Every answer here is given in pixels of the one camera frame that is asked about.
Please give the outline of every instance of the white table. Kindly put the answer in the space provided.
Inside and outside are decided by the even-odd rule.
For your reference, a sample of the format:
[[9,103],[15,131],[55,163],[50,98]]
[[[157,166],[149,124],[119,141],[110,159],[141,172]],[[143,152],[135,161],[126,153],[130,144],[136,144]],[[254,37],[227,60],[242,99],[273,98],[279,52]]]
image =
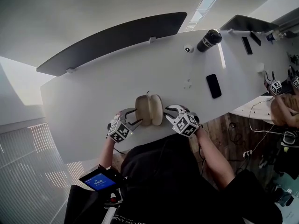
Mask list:
[[[273,70],[277,79],[287,78],[286,50],[291,49],[288,40],[272,45],[260,37],[259,47],[248,32],[222,32],[224,65],[218,46],[206,53],[197,51],[196,44],[205,33],[186,32],[152,44],[138,44],[100,57],[43,85],[46,118],[63,161],[98,157],[110,119],[119,110],[134,107],[135,99],[147,91],[158,94],[164,107],[185,105],[204,123],[265,93],[263,75],[256,72],[259,63]],[[248,37],[253,55],[246,54],[241,36]],[[194,52],[186,53],[185,44],[194,46]],[[212,99],[206,83],[206,76],[213,73],[222,92],[217,99]],[[171,125],[164,119],[161,126],[139,127],[133,136],[115,147],[123,151],[171,134]]]

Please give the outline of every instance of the window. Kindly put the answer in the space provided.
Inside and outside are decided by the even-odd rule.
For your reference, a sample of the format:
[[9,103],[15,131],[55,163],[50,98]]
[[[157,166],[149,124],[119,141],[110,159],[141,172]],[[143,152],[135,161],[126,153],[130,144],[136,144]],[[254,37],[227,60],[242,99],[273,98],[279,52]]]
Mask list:
[[64,164],[48,124],[0,134],[0,223],[61,224],[71,185],[96,160]]
[[200,21],[200,19],[204,16],[204,14],[209,10],[212,4],[216,0],[202,0],[199,4],[198,8],[195,11],[194,16],[192,17],[191,21],[189,22],[188,26],[186,27],[186,32],[190,32],[194,29],[196,24]]

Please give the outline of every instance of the handheld device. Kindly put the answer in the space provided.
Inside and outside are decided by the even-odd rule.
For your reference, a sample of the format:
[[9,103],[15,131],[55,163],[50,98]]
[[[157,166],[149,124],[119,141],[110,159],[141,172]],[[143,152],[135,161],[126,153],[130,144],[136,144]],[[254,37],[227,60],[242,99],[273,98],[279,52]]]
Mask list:
[[242,36],[242,41],[243,41],[244,47],[246,49],[247,55],[252,55],[252,50],[251,50],[251,47],[250,47],[247,37]]
[[258,39],[258,37],[253,32],[250,32],[250,36],[259,46],[261,46],[261,40]]
[[97,192],[111,193],[127,180],[113,167],[95,166],[82,174],[79,180]]
[[209,85],[212,97],[214,99],[218,98],[222,95],[221,89],[217,80],[217,76],[215,74],[211,74],[206,77],[207,84]]

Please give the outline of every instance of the power strip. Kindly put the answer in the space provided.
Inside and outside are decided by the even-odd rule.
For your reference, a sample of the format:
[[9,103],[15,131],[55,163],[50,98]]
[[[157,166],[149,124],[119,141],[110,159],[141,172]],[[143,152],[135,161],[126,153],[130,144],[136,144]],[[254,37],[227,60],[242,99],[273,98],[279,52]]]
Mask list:
[[246,151],[243,153],[243,158],[245,157],[249,157],[250,155],[252,155],[252,150]]

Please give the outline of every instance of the wooden floor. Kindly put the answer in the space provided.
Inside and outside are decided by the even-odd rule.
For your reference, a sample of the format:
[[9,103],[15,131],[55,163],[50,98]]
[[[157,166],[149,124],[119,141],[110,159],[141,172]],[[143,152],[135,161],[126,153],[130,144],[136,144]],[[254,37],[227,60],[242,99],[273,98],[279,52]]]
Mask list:
[[[235,128],[229,126],[231,122],[236,124]],[[253,128],[259,130],[269,130],[272,127],[272,125],[257,119],[251,119],[250,123]],[[253,150],[259,141],[264,137],[264,135],[266,135],[265,132],[256,133],[251,131],[248,118],[229,113],[213,119],[203,124],[203,126],[209,131],[211,140],[228,160],[243,160],[243,153],[246,150]],[[236,145],[235,143],[231,142],[230,139],[239,139],[239,141]],[[254,151],[249,161],[229,161],[233,167],[233,170],[240,172],[241,170],[239,168],[245,169],[247,167],[249,171],[252,171],[256,175],[261,185],[265,187],[274,173],[273,166],[259,169],[258,164],[261,160],[265,146],[276,145],[277,139],[278,137],[275,134],[267,134]],[[199,155],[199,147],[197,145],[197,139],[195,135],[190,138],[190,146],[194,156],[196,157],[199,168],[202,170],[202,159]],[[120,170],[121,163],[123,162],[124,158],[125,155],[114,154],[114,167]],[[213,186],[215,186],[207,165],[204,165],[203,177],[206,178]]]

